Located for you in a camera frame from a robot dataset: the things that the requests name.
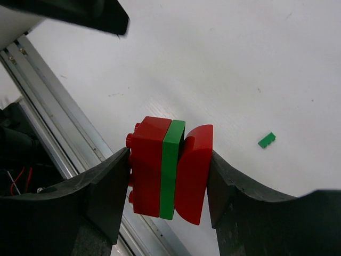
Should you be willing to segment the red green red stack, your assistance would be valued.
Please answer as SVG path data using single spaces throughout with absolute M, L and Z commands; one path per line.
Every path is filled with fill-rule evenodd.
M 126 137 L 131 168 L 128 200 L 136 214 L 172 220 L 177 213 L 199 225 L 214 127 L 205 124 L 185 131 L 186 122 L 145 117 Z

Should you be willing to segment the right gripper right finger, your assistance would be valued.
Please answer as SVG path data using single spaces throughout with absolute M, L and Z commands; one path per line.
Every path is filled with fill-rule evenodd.
M 212 154 L 207 195 L 220 255 L 340 255 L 340 191 L 294 197 Z

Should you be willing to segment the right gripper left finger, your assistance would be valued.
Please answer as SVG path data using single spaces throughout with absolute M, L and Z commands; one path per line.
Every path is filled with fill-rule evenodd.
M 110 255 L 130 168 L 122 148 L 38 194 L 1 197 L 1 255 Z

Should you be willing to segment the small green flat lego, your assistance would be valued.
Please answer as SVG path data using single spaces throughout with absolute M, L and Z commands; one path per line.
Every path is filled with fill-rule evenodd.
M 259 142 L 258 145 L 262 148 L 265 149 L 268 147 L 272 142 L 274 142 L 276 139 L 276 136 L 274 133 L 270 132 L 268 135 L 266 135 L 264 138 L 262 138 Z

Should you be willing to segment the aluminium front rail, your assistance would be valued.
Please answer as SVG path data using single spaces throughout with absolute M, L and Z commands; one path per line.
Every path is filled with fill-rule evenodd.
M 61 175 L 70 179 L 103 162 L 112 150 L 29 39 L 1 51 L 1 63 L 22 94 L 20 105 Z M 114 255 L 188 255 L 169 225 L 133 212 L 125 203 Z

